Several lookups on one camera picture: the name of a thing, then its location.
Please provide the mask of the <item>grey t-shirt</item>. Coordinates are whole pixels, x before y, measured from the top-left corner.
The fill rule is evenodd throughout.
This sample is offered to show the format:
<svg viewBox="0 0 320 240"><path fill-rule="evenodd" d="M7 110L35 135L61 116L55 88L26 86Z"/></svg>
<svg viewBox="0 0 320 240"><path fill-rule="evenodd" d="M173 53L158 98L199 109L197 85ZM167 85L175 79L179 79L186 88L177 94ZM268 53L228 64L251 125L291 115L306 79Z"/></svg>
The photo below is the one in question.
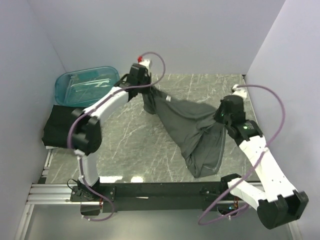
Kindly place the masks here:
<svg viewBox="0 0 320 240"><path fill-rule="evenodd" d="M142 95L143 108L157 115L179 147L194 178L218 173L223 159L226 129L214 120L216 108L204 102L177 99L155 87Z"/></svg>

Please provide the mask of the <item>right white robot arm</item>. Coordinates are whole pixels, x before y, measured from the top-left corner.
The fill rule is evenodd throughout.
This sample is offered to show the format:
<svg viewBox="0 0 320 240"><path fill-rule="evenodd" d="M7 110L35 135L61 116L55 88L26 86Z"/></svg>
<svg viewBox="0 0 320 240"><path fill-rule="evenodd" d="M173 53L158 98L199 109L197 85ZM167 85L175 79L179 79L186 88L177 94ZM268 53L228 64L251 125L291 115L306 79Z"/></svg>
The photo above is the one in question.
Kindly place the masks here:
<svg viewBox="0 0 320 240"><path fill-rule="evenodd" d="M224 124L228 135L256 167L254 171L263 186L260 190L240 181L240 175L229 174L220 179L221 197L230 200L235 196L245 201L257 211L261 223L269 230L300 219L309 198L282 172L258 124L246 118L244 99L238 95L225 96L214 119Z"/></svg>

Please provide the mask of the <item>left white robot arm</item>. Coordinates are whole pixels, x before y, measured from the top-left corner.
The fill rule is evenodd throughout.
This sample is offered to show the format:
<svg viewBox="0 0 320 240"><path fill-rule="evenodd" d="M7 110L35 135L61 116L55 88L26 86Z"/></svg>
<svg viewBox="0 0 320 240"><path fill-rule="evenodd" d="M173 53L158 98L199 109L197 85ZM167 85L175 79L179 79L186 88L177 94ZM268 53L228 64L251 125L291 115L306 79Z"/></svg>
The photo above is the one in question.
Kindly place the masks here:
<svg viewBox="0 0 320 240"><path fill-rule="evenodd" d="M150 89L151 65L150 59L133 63L129 73L116 82L105 96L84 110L76 109L71 113L73 120L66 144L77 157L78 181L85 185L82 195L88 201L94 201L100 195L100 188L96 185L100 177L95 154L102 144L101 125L115 110Z"/></svg>

